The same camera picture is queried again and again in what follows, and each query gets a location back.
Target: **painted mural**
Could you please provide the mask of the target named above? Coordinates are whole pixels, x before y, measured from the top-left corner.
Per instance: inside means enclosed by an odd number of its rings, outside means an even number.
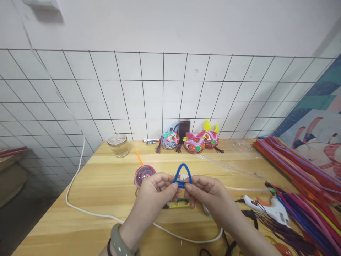
[[[341,55],[272,135],[341,180]]]

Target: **woman's right hand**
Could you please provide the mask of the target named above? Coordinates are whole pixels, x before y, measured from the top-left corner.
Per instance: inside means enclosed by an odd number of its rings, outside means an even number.
[[[189,197],[190,207],[195,207],[196,200],[207,207],[213,219],[224,229],[242,215],[233,198],[223,183],[204,175],[192,176],[192,184],[185,185],[185,198]]]

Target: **yellow horn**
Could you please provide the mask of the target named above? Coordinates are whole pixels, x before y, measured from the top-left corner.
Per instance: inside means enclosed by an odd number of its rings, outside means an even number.
[[[205,121],[204,130],[211,130],[210,121],[208,119]]]

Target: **glass jar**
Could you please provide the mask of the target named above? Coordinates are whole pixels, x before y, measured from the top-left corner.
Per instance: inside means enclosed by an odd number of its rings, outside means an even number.
[[[127,136],[124,134],[119,133],[109,138],[108,145],[117,158],[123,158],[128,154]]]

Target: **white glue gun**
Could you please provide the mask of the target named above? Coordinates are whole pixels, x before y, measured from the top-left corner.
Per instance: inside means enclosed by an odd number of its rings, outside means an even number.
[[[280,201],[278,201],[276,197],[272,197],[270,199],[271,205],[268,205],[263,201],[262,201],[263,204],[260,204],[259,202],[251,200],[251,198],[248,196],[243,196],[242,198],[244,199],[245,204],[248,207],[256,211],[259,211],[265,215],[268,214],[270,217],[272,217],[279,223],[286,225],[288,228],[290,228],[290,226],[288,225],[288,223],[290,222],[288,213],[285,210],[285,207],[281,204]]]

